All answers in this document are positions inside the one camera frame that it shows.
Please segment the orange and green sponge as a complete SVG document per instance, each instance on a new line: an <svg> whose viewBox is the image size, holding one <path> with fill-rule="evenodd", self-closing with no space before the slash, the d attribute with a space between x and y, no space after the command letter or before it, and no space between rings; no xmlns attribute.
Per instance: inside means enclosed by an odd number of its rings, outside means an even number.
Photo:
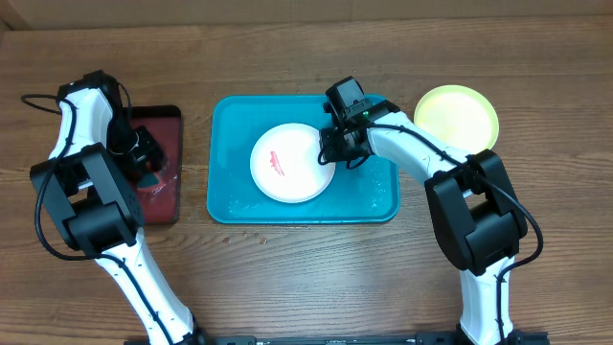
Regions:
<svg viewBox="0 0 613 345"><path fill-rule="evenodd" d="M160 184L160 177L156 172L148 172L137 184L138 190L152 190Z"/></svg>

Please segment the white plate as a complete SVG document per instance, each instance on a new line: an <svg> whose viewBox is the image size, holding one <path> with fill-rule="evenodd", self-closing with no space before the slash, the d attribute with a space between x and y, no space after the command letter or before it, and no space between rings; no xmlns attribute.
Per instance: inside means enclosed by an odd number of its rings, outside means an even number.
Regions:
<svg viewBox="0 0 613 345"><path fill-rule="evenodd" d="M300 203L321 194L334 177L335 165L320 165L320 135L315 127L289 123L267 130L250 156L257 187L283 203Z"/></svg>

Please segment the yellow-green plate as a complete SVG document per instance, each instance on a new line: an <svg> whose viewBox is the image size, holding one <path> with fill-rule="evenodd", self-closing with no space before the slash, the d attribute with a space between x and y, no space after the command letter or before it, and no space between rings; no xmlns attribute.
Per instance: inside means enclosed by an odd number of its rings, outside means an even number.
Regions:
<svg viewBox="0 0 613 345"><path fill-rule="evenodd" d="M494 106L481 93L466 86L438 86L419 100L414 123L448 145L478 153L492 149L499 135Z"/></svg>

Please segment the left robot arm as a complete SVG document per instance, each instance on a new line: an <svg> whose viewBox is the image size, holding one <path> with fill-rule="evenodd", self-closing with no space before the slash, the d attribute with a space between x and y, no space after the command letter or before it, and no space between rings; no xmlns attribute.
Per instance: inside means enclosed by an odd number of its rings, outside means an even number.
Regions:
<svg viewBox="0 0 613 345"><path fill-rule="evenodd" d="M102 70L63 84L51 99L61 117L57 143L30 170L39 241L61 260L102 267L143 323L147 344L207 343L145 238L146 225L179 216L180 109L133 106Z"/></svg>

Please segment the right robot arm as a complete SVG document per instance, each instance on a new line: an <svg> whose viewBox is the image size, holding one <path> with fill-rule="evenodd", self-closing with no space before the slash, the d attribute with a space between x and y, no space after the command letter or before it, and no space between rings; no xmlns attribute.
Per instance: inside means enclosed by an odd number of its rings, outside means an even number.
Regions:
<svg viewBox="0 0 613 345"><path fill-rule="evenodd" d="M369 99L352 77L333 84L326 98L332 124L320 132L319 164L352 170L377 156L423 185L437 243L460 271L459 342L523 343L511 322L509 282L528 227L499 156L449 146L396 104Z"/></svg>

